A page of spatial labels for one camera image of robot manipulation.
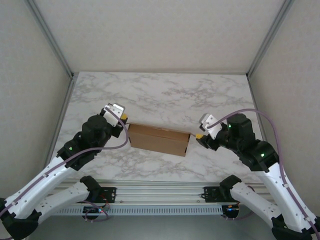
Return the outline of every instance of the metal bar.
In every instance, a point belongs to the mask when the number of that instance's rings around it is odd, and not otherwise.
[[[256,102],[254,91],[252,90],[252,87],[251,87],[250,78],[248,76],[247,76],[247,79],[248,79],[248,85],[249,85],[249,89],[250,89],[250,93],[251,93],[251,97],[252,97],[254,108],[259,110],[257,102]],[[262,118],[261,118],[260,114],[257,113],[256,117],[258,119],[258,124],[259,124],[260,132],[261,132],[261,135],[262,135],[262,139],[264,141],[268,142],[267,135],[266,135],[266,130],[265,130],[264,124],[262,122]]]
[[[83,205],[73,205],[61,209],[55,216],[83,216],[86,210]],[[222,215],[222,205],[110,205],[109,216],[194,216]],[[99,216],[102,213],[88,213],[88,216]]]
[[[277,16],[275,17],[268,33],[266,34],[266,36],[264,37],[264,40],[257,52],[257,54],[255,55],[253,62],[251,63],[251,66],[248,70],[248,77],[250,78],[253,73],[255,72],[255,70],[257,69],[257,67],[259,66],[262,58],[264,57],[264,55],[266,54],[271,42],[273,41],[273,39],[275,38],[281,24],[283,23],[285,17],[287,16],[291,6],[293,5],[295,0],[285,0],[277,14]]]
[[[49,164],[49,162],[51,161],[51,158],[52,158],[52,155],[54,153],[55,146],[56,146],[56,143],[57,143],[57,140],[58,140],[58,136],[59,136],[59,133],[60,133],[60,129],[61,129],[62,123],[64,121],[64,118],[65,118],[65,115],[66,115],[66,111],[67,111],[67,108],[68,108],[68,105],[69,105],[69,101],[70,101],[71,95],[72,95],[72,93],[74,91],[74,88],[75,88],[75,83],[77,81],[77,78],[78,78],[78,75],[76,74],[75,76],[73,76],[73,78],[69,82],[69,86],[68,86],[68,89],[67,89],[66,94],[64,96],[63,105],[62,105],[62,108],[61,108],[61,111],[60,111],[60,114],[59,114],[59,118],[58,118],[58,121],[56,123],[55,129],[54,129],[54,133],[53,133],[53,136],[52,136],[52,139],[51,139],[51,142],[50,142],[50,146],[49,146],[49,149],[48,149],[47,154],[46,154],[46,158],[45,158],[45,162],[44,162],[43,168],[45,168]]]
[[[44,34],[46,40],[48,41],[50,47],[52,48],[54,54],[60,61],[61,65],[64,67],[66,73],[68,74],[69,78],[72,79],[73,73],[67,63],[66,58],[61,52],[61,49],[59,48],[54,36],[52,35],[48,25],[46,24],[37,4],[34,0],[24,0],[25,4],[29,8],[30,12],[32,13],[35,21],[38,23],[42,33]]]
[[[76,184],[79,179],[68,178],[60,183],[56,189],[69,188]],[[101,187],[116,187],[122,189],[190,189],[203,188],[207,186],[219,187],[219,183],[215,182],[181,182],[181,181],[137,181],[137,180],[97,180]],[[263,183],[246,183],[253,188],[265,188]]]
[[[200,205],[206,204],[201,197],[204,187],[217,186],[209,182],[153,182],[145,181],[135,185],[123,184],[121,181],[105,181],[99,183],[101,187],[115,187],[116,198],[113,205]],[[71,182],[62,182],[50,194],[57,194],[70,186]],[[272,201],[268,189],[263,184],[250,184],[258,195]]]

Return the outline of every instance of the cardboard box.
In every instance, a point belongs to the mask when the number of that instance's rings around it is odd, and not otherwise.
[[[186,156],[190,139],[188,132],[131,123],[128,133],[133,148]]]

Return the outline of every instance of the purple cable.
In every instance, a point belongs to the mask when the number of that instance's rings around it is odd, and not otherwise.
[[[85,215],[84,215],[85,221],[90,220],[90,219],[87,218],[87,217],[88,217],[88,213],[89,213],[91,210],[93,210],[93,209],[101,209],[102,212],[106,215],[106,218],[104,218],[104,219],[94,219],[94,220],[91,220],[92,223],[93,223],[93,222],[103,222],[103,221],[106,221],[106,220],[109,219],[108,213],[107,213],[102,207],[99,207],[98,205],[96,205],[96,204],[94,204],[93,202],[90,202],[90,201],[82,201],[82,202],[83,202],[83,203],[86,203],[86,204],[90,204],[90,205],[93,206],[93,208],[90,208],[88,211],[86,211],[86,213],[85,213]]]
[[[276,147],[277,147],[277,150],[278,150],[280,175],[281,175],[281,178],[283,180],[283,183],[285,185],[288,184],[288,182],[286,180],[286,177],[285,177],[283,154],[282,154],[282,149],[281,149],[281,145],[280,145],[280,138],[279,138],[279,135],[278,135],[278,132],[277,132],[277,128],[276,128],[276,125],[275,125],[274,121],[272,121],[272,119],[269,118],[265,113],[263,113],[262,111],[256,110],[254,108],[245,108],[245,109],[237,110],[237,111],[234,111],[234,112],[228,114],[227,116],[224,116],[219,121],[217,121],[216,123],[208,126],[207,128],[211,129],[211,128],[215,127],[216,125],[220,124],[222,121],[226,120],[227,118],[229,118],[229,117],[231,117],[231,116],[233,116],[235,114],[239,114],[239,113],[243,113],[243,112],[255,112],[255,113],[258,113],[258,114],[264,116],[268,120],[268,122],[271,124],[272,129],[273,129],[273,133],[274,133],[274,136],[275,136]],[[302,212],[303,216],[306,219],[309,218],[308,214],[306,213],[304,208],[301,206],[301,204],[299,203],[298,199],[296,198],[296,196],[294,195],[294,193],[292,192],[290,187],[287,187],[286,189],[288,190],[288,192],[289,192],[290,196],[292,197],[293,201],[295,202],[295,204],[298,206],[298,208]],[[320,240],[320,234],[317,231],[316,226],[311,222],[311,220],[307,221],[307,222],[310,224],[311,228],[314,230],[316,238],[318,240]]]
[[[129,134],[128,134],[128,130],[125,126],[125,124],[122,122],[122,120],[117,116],[115,115],[109,108],[106,108],[106,110],[112,115],[114,116],[118,122],[121,124],[121,126],[123,127],[124,129],[124,132],[125,132],[125,141],[124,143],[122,143],[121,145],[119,146],[109,146],[109,147],[92,147],[92,148],[88,148],[88,149],[85,149],[85,150],[82,150],[78,153],[76,153],[75,155],[72,155],[71,157],[69,157],[68,159],[66,159],[65,161],[57,164],[56,166],[54,166],[53,168],[51,168],[50,170],[48,170],[47,172],[45,172],[44,174],[45,175],[49,175],[51,172],[53,172],[54,170],[56,170],[57,168],[65,165],[66,163],[70,162],[72,159],[78,157],[79,155],[81,154],[84,154],[84,153],[87,153],[87,152],[90,152],[90,151],[97,151],[97,150],[113,150],[113,149],[120,149],[122,148],[123,146],[125,146],[128,141],[129,141]],[[44,176],[40,176],[37,180],[35,180],[29,187],[26,188],[26,190],[24,190],[15,200],[13,200],[13,202],[17,203],[24,195],[26,195],[27,192],[29,192],[35,185],[37,185],[42,179],[44,179],[45,177]],[[1,212],[0,212],[0,217],[6,212],[8,211],[11,207],[12,207],[12,203],[10,203],[7,207],[5,207]],[[4,238],[4,239],[0,239],[0,240],[11,240],[13,239],[12,237],[9,237],[9,238]]]

